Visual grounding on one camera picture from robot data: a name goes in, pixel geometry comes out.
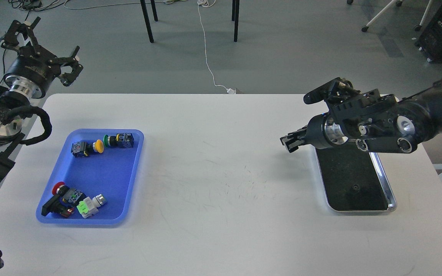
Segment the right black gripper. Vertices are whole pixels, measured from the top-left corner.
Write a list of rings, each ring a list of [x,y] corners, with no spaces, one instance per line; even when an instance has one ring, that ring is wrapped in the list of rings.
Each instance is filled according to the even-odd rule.
[[[298,150],[300,146],[312,145],[316,149],[333,148],[334,144],[328,140],[324,130],[327,115],[316,115],[310,119],[307,126],[288,133],[280,138],[281,144],[287,146],[288,152]]]

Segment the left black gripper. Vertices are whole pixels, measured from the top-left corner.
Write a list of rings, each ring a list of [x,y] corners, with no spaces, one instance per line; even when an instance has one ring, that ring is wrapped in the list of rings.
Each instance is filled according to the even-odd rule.
[[[75,47],[69,57],[56,58],[54,54],[42,54],[42,46],[34,34],[34,29],[40,20],[41,17],[36,17],[32,23],[14,20],[0,37],[1,48],[17,53],[17,58],[6,71],[3,81],[8,86],[16,77],[32,81],[39,88],[39,92],[32,98],[43,98],[56,77],[64,86],[72,85],[84,68],[77,56],[79,46]],[[54,59],[54,64],[48,64],[50,59]],[[70,67],[71,72],[61,74],[61,67]]]

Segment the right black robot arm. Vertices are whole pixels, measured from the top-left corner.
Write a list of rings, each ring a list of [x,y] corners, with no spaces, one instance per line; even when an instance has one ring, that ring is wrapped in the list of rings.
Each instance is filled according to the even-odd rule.
[[[347,144],[363,152],[411,153],[442,133],[442,79],[398,101],[377,89],[361,92],[336,77],[305,94],[303,101],[324,101],[328,111],[280,138],[290,153],[304,145],[327,149]]]

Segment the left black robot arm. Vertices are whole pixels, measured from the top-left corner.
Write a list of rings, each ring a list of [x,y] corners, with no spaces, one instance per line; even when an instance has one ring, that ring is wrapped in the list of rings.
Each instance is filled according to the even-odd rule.
[[[43,98],[55,78],[70,86],[83,70],[77,46],[69,57],[58,57],[37,41],[34,29],[40,21],[12,21],[0,38],[0,46],[17,52],[0,85],[0,183],[14,167],[9,155],[17,145],[34,145],[51,135],[47,112],[30,104]]]

